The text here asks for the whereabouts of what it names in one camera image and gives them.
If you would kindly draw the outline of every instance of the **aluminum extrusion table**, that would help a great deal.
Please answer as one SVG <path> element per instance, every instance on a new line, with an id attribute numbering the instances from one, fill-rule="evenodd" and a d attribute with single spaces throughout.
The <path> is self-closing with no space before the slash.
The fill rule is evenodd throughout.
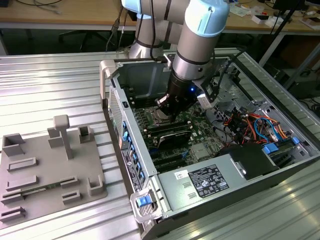
<path id="1" fill-rule="evenodd" d="M 234 48 L 217 49 L 226 54 Z M 6 56 L 0 59 L 0 136 L 45 135 L 54 115 L 68 114 L 71 128 L 94 130 L 108 196 L 0 230 L 0 239 L 129 239 L 140 233 L 129 203 L 99 95 L 99 63 L 123 58 L 115 53 Z M 253 60 L 239 60 L 320 138 L 319 120 L 281 89 Z M 242 86 L 254 97 L 246 84 Z M 212 213 L 161 237 L 185 239 L 319 239 L 320 162 L 269 190 Z"/>

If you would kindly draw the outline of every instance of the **wire bundle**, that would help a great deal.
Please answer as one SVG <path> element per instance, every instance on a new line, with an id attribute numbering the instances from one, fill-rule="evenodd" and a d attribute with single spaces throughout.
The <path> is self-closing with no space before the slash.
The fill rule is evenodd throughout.
<path id="1" fill-rule="evenodd" d="M 227 121 L 223 123 L 225 127 L 238 128 L 237 137 L 234 138 L 239 144 L 254 142 L 257 144 L 266 144 L 271 142 L 267 136 L 263 135 L 263 130 L 267 130 L 265 124 L 269 125 L 274 135 L 280 140 L 285 140 L 288 137 L 282 130 L 280 123 L 276 120 L 255 113 L 244 113 L 246 117 L 241 117 L 242 113 L 233 114 Z"/>

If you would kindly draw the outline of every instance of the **white sticker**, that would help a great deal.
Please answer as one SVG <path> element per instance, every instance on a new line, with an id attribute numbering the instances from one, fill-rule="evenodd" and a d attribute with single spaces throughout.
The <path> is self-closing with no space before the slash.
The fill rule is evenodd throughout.
<path id="1" fill-rule="evenodd" d="M 174 173 L 177 180 L 188 177 L 188 170 L 177 171 Z"/>

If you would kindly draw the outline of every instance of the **black chair leg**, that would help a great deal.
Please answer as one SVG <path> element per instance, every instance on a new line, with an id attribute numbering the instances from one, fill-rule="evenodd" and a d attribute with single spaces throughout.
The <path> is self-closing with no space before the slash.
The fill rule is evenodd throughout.
<path id="1" fill-rule="evenodd" d="M 65 36 L 69 36 L 69 35 L 75 35 L 75 34 L 86 34 L 87 31 L 86 30 L 73 30 L 73 31 L 67 31 L 64 33 L 60 33 L 59 34 L 59 43 L 63 43 L 64 42 L 64 37 Z"/>
<path id="2" fill-rule="evenodd" d="M 80 52 L 83 52 L 83 50 L 85 49 L 85 45 L 86 45 L 88 39 L 91 38 L 91 37 L 92 37 L 92 36 L 91 36 L 91 33 L 90 33 L 90 32 L 88 32 L 88 33 L 85 34 L 85 36 L 84 36 L 84 38 L 83 38 L 83 41 L 82 41 L 82 44 L 81 44 L 81 47 L 80 47 Z"/>

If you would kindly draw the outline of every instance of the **paper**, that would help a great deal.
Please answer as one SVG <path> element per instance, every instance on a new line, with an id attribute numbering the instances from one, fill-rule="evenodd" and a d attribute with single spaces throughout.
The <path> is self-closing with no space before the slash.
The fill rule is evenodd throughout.
<path id="1" fill-rule="evenodd" d="M 240 17 L 244 17 L 250 13 L 250 9 L 242 9 L 241 7 L 230 4 L 230 12 Z"/>

